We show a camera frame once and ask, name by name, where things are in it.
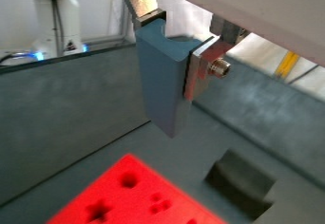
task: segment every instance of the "metal screw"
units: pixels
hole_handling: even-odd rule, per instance
[[[228,71],[229,71],[231,65],[223,60],[223,59],[216,59],[212,61],[208,69],[209,75],[213,75],[216,78],[223,78]]]

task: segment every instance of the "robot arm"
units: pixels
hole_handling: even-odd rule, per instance
[[[38,37],[33,51],[49,59],[82,52],[76,0],[34,0]]]

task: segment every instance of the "white robot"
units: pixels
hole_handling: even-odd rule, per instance
[[[76,0],[34,0],[37,11],[38,36],[30,51],[15,52],[0,59],[28,57],[40,61],[86,50],[80,38],[78,4]]]

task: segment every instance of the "circular hole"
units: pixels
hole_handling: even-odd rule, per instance
[[[151,195],[151,200],[157,202],[161,199],[161,194],[160,193],[155,193]]]
[[[195,219],[191,219],[187,224],[197,224],[197,222],[195,221]]]
[[[132,189],[137,185],[137,177],[133,173],[124,173],[120,178],[120,185],[126,189]]]
[[[167,210],[168,208],[171,207],[171,202],[168,200],[165,200],[163,203],[161,203],[161,208],[164,210]]]
[[[159,212],[159,206],[157,205],[152,205],[149,207],[149,212],[151,212],[151,214],[156,214]]]

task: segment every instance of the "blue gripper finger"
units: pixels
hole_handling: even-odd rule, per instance
[[[185,125],[189,109],[183,96],[188,54],[201,42],[167,39],[164,23],[156,19],[136,31],[136,45],[145,114],[172,138]]]

